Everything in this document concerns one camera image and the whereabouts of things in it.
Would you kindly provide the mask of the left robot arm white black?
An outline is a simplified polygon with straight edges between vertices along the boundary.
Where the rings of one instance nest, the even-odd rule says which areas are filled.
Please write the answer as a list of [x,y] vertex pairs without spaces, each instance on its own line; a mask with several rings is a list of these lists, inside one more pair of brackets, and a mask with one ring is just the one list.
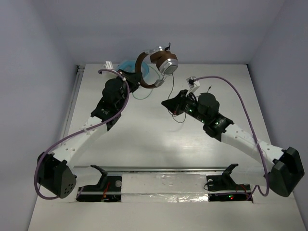
[[74,190],[78,178],[73,169],[79,158],[117,123],[128,104],[129,95],[141,84],[141,72],[112,69],[108,72],[116,77],[106,81],[103,96],[84,126],[57,141],[38,157],[34,188],[40,198],[48,199],[39,191],[41,187],[53,193],[53,199],[64,199]]

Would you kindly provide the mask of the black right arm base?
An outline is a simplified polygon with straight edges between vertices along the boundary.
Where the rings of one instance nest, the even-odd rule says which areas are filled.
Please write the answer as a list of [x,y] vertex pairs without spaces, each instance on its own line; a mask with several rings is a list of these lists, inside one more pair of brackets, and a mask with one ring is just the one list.
[[206,177],[203,189],[209,193],[210,202],[253,201],[250,185],[236,184],[231,178],[238,164],[229,165],[221,175]]

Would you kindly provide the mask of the brown silver headphones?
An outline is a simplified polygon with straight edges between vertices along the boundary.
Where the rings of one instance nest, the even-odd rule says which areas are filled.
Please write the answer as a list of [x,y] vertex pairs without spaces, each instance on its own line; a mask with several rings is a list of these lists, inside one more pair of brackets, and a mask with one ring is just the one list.
[[[158,46],[153,49],[143,51],[138,57],[137,62],[143,62],[143,60],[149,56],[152,64],[156,65],[157,70],[163,75],[172,75],[178,68],[179,61],[177,56],[170,50],[171,43],[167,46]],[[154,84],[155,88],[162,86],[164,79],[158,79]]]

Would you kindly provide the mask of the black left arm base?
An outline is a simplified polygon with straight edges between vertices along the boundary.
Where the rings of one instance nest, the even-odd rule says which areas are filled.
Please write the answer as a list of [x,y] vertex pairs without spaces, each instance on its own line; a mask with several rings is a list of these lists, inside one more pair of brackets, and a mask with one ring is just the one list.
[[121,202],[122,175],[108,175],[108,172],[97,165],[90,166],[100,173],[95,185],[79,187],[76,195],[78,202]]

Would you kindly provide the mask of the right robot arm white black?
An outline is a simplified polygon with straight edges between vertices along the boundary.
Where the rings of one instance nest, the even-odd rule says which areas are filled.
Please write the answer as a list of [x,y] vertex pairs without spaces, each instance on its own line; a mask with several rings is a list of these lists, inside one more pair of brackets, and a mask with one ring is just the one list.
[[239,128],[230,119],[219,113],[219,102],[211,93],[201,93],[194,98],[187,90],[161,103],[173,115],[186,113],[203,123],[206,134],[228,144],[253,159],[266,165],[269,188],[280,196],[287,197],[304,176],[304,168],[298,150],[283,149],[263,141]]

